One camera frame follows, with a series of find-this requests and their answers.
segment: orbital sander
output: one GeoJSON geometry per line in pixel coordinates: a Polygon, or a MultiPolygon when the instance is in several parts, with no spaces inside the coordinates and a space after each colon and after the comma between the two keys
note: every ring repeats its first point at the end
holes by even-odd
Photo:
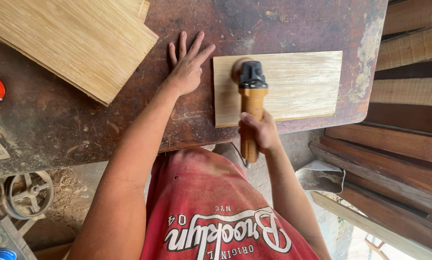
{"type": "MultiPolygon", "coordinates": [[[[239,93],[242,95],[242,112],[247,112],[261,121],[264,113],[264,96],[268,93],[261,62],[249,58],[236,61],[232,67],[232,79],[239,85],[239,93]]],[[[247,163],[256,163],[259,148],[254,130],[242,121],[240,121],[240,139],[242,157],[247,163]]]]}

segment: wooden workbench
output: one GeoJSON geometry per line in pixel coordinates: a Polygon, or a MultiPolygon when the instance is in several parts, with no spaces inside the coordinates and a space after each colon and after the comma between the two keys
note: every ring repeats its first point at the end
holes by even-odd
{"type": "MultiPolygon", "coordinates": [[[[205,31],[202,46],[214,43],[213,56],[342,50],[335,114],[283,121],[277,127],[291,132],[362,121],[387,0],[256,2],[151,1],[145,24],[160,39],[108,108],[0,43],[0,79],[7,87],[0,102],[0,141],[11,156],[0,161],[0,176],[108,160],[169,74],[167,44],[181,30],[189,36],[205,31]]],[[[202,69],[198,89],[179,98],[161,151],[238,138],[237,127],[215,129],[212,60],[202,69]]]]}

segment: dirt floor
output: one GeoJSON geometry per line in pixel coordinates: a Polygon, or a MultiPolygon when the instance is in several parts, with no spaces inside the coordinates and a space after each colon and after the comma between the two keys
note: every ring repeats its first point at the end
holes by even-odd
{"type": "MultiPolygon", "coordinates": [[[[318,140],[323,133],[323,130],[310,130],[281,135],[283,147],[294,169],[300,169],[314,160],[308,144],[312,140],[318,140]]],[[[214,145],[204,148],[212,150],[214,145]]],[[[48,171],[55,186],[54,202],[46,212],[47,218],[37,221],[24,236],[32,250],[70,243],[75,239],[107,163],[99,162],[48,171]]],[[[254,188],[264,196],[268,204],[272,205],[271,183],[263,155],[260,156],[256,164],[247,170],[247,178],[254,188]]],[[[147,196],[147,191],[148,185],[144,191],[145,196],[147,196]]],[[[342,201],[337,195],[328,194],[328,196],[346,204],[346,201],[342,201]]],[[[377,245],[379,240],[313,202],[312,204],[332,259],[381,259],[369,249],[364,238],[367,237],[377,245]]],[[[394,259],[412,259],[390,245],[385,245],[383,248],[385,253],[388,256],[393,256],[394,259]]]]}

